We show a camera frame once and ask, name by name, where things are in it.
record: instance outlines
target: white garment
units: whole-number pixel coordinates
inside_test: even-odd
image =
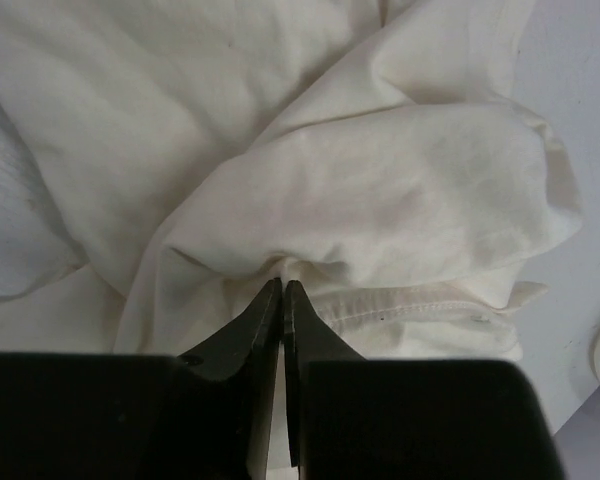
[[[0,102],[89,258],[0,349],[177,354],[281,276],[363,355],[519,357],[515,278],[581,222],[508,99],[532,5],[0,0]]]

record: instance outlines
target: table surface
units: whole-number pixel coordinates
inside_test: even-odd
[[[563,137],[586,215],[581,233],[530,261],[522,274],[551,286],[516,321],[525,350],[521,366],[555,431],[598,385],[589,352],[600,326],[600,0],[538,0],[520,45],[514,97],[546,117]],[[50,231],[43,218],[48,208],[39,203],[50,199],[36,181],[35,167],[18,160],[26,150],[3,138],[15,133],[1,127],[0,155],[7,159],[0,165],[4,295],[21,291],[44,265],[61,267],[76,258],[62,240],[62,227]],[[19,234],[22,229],[27,235]],[[5,243],[4,238],[14,240]]]
[[[590,351],[600,327],[600,0],[538,0],[520,44],[514,97],[563,138],[585,211],[579,234],[522,273],[551,286],[516,320],[521,366],[555,431],[598,386]]]

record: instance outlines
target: crumpled fabric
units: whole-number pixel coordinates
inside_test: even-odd
[[[179,354],[279,276],[363,355],[519,358],[517,274],[581,224],[509,98],[533,3],[0,0],[0,103],[88,258],[0,350]]]

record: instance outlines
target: white table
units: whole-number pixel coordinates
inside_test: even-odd
[[[565,141],[585,210],[584,229],[522,274],[551,286],[517,322],[521,366],[556,431],[598,386],[589,352],[600,326],[600,0],[538,0],[516,73],[515,98]]]

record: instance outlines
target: black object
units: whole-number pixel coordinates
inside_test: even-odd
[[[516,367],[364,360],[279,280],[179,358],[0,354],[0,478],[263,479],[282,337],[301,478],[564,478]]]

